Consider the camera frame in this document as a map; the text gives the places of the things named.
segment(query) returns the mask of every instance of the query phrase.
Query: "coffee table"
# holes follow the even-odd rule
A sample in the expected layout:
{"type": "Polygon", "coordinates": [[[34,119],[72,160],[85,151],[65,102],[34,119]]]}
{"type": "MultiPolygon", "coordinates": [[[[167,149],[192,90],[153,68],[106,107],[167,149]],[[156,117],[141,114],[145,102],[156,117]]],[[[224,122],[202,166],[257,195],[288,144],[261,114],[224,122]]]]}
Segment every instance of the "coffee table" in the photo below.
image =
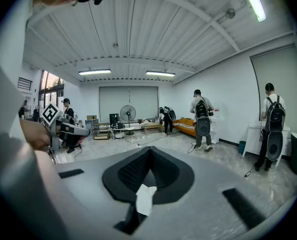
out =
{"type": "Polygon", "coordinates": [[[158,128],[158,130],[160,130],[161,132],[163,131],[163,125],[159,122],[151,122],[151,123],[144,123],[143,124],[143,127],[144,127],[144,133],[145,135],[147,134],[147,130],[150,130],[150,129],[156,129],[158,128]]]}

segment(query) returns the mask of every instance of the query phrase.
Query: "white cabinet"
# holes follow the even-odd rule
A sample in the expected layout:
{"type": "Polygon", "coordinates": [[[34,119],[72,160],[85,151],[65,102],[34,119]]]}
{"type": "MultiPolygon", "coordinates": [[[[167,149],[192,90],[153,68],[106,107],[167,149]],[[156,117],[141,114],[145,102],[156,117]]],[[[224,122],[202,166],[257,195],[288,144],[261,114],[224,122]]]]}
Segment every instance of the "white cabinet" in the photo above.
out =
{"type": "MultiPolygon", "coordinates": [[[[266,121],[262,121],[262,122],[255,121],[255,122],[249,123],[243,157],[245,156],[246,152],[250,152],[253,154],[257,154],[257,155],[260,154],[262,140],[263,140],[261,130],[265,128],[265,124],[266,124],[266,121]]],[[[276,167],[279,165],[281,157],[286,155],[289,131],[290,131],[290,128],[284,124],[283,131],[282,131],[283,148],[282,148],[279,158],[277,159],[277,163],[275,165],[276,167]]]]}

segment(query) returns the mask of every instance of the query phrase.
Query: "white table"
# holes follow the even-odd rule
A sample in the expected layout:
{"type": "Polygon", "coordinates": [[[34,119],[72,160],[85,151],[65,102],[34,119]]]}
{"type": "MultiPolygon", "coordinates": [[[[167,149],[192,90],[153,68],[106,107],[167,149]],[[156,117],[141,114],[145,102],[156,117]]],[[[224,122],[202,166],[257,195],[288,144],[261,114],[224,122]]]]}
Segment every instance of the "white table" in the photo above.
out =
{"type": "MultiPolygon", "coordinates": [[[[243,152],[243,157],[245,156],[246,152],[250,152],[256,155],[260,154],[261,146],[262,146],[262,140],[263,135],[260,133],[261,129],[265,128],[266,120],[264,121],[251,121],[248,125],[248,131],[247,131],[247,139],[246,139],[246,145],[243,152]]],[[[282,151],[277,159],[277,163],[275,167],[279,165],[279,162],[281,160],[281,157],[285,155],[286,152],[286,145],[287,145],[287,139],[289,135],[290,127],[286,126],[284,124],[282,135],[283,135],[283,147],[282,151]]]]}
{"type": "Polygon", "coordinates": [[[122,139],[125,136],[125,131],[133,131],[134,129],[135,129],[135,127],[114,129],[114,131],[119,131],[119,135],[115,134],[115,138],[122,139]]]}

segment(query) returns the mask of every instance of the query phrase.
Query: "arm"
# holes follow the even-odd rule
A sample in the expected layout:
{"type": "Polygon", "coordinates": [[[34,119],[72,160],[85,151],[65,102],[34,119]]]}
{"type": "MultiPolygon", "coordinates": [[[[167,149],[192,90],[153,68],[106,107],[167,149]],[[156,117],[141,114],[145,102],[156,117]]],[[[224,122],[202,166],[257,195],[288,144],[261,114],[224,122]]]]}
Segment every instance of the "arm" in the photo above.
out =
{"type": "Polygon", "coordinates": [[[213,111],[214,110],[214,107],[212,105],[212,103],[210,102],[209,99],[206,100],[206,104],[208,106],[208,111],[213,111]]]}
{"type": "Polygon", "coordinates": [[[34,150],[43,150],[51,144],[51,137],[43,124],[27,120],[19,120],[26,141],[34,150]]]}
{"type": "Polygon", "coordinates": [[[68,110],[67,110],[67,114],[69,115],[69,120],[71,120],[71,118],[74,116],[74,110],[70,107],[68,110]]]}
{"type": "Polygon", "coordinates": [[[263,101],[262,116],[261,116],[262,119],[267,118],[267,107],[268,107],[267,103],[268,103],[268,99],[265,99],[263,101]]]}
{"type": "Polygon", "coordinates": [[[193,102],[190,104],[190,110],[189,110],[192,114],[195,114],[194,112],[194,105],[193,102]]]}

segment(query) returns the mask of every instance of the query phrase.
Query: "black foam insert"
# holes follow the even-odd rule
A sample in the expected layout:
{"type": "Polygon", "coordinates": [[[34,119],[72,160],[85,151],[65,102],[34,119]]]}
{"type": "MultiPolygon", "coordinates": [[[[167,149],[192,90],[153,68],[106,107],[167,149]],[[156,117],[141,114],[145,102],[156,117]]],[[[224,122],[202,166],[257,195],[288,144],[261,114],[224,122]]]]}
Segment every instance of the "black foam insert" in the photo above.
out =
{"type": "Polygon", "coordinates": [[[194,182],[194,172],[189,165],[154,146],[145,147],[107,168],[102,182],[114,199],[135,203],[136,192],[150,170],[157,187],[153,204],[178,201],[194,182]]]}

